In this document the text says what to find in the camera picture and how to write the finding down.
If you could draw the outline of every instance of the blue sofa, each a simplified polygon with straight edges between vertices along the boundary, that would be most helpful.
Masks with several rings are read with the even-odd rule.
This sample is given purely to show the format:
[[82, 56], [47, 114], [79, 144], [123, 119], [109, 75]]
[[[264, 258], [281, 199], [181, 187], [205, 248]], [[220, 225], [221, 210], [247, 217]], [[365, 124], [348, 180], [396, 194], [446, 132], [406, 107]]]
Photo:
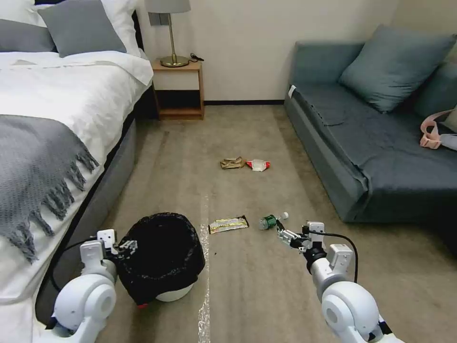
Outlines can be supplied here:
[[420, 124], [456, 106], [457, 65], [443, 64], [392, 113], [380, 113], [338, 83], [362, 47], [296, 43], [290, 121], [344, 222], [446, 220], [457, 203], [457, 151], [420, 147]]

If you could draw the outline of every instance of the gray carpet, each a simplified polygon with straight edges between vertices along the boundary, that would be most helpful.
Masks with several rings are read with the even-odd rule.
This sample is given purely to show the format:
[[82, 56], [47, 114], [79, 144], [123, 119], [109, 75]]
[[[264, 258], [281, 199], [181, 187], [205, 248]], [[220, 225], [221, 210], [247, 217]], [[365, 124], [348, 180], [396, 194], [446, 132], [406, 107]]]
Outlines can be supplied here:
[[[210, 340], [338, 342], [320, 314], [305, 261], [260, 217], [288, 211], [287, 228], [322, 221], [349, 236], [360, 255], [359, 283], [405, 342], [454, 342], [457, 263], [434, 228], [342, 223], [282, 106], [207, 107], [204, 121], [139, 122], [136, 166], [105, 225], [121, 238], [139, 218], [179, 212], [200, 225], [245, 214], [251, 227], [209, 237]], [[222, 170], [219, 160], [271, 161], [262, 173]], [[329, 239], [327, 244], [338, 242]], [[208, 273], [174, 303], [137, 309], [120, 282], [99, 343], [207, 343], [199, 310]]]

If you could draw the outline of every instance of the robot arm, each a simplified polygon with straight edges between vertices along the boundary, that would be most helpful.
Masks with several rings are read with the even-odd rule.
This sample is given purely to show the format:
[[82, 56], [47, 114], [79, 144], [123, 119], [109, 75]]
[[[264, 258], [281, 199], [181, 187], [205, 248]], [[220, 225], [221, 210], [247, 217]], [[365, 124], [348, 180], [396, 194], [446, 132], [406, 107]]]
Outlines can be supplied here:
[[80, 246], [81, 276], [58, 294], [52, 315], [55, 325], [42, 333], [38, 343], [93, 343], [106, 326], [116, 303], [116, 267], [105, 259], [105, 249], [116, 253], [114, 230], [99, 231], [97, 237]]
[[373, 296], [347, 281], [353, 256], [347, 245], [332, 244], [327, 253], [321, 222], [307, 222], [302, 234], [286, 230], [279, 220], [276, 224], [278, 237], [306, 258], [325, 321], [343, 343], [402, 343], [379, 315]]

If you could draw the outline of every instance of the nightstand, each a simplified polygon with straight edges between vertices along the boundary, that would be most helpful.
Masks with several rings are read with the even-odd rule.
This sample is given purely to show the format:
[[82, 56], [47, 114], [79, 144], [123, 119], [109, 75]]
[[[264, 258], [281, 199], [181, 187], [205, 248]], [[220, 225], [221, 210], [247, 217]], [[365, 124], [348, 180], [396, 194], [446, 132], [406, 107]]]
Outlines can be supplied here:
[[203, 119], [203, 76], [201, 62], [179, 68], [152, 63], [159, 119]]

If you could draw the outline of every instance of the gray blanket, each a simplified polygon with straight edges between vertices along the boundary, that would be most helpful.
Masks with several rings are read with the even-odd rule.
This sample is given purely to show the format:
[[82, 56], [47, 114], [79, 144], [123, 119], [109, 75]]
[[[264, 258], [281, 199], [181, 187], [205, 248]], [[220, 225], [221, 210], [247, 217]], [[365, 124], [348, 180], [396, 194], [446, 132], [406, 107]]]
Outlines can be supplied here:
[[84, 190], [86, 180], [76, 161], [90, 172], [99, 165], [64, 124], [0, 115], [0, 235], [30, 263], [37, 259], [30, 220], [52, 236], [40, 207], [45, 205], [63, 220], [74, 202], [65, 179]]

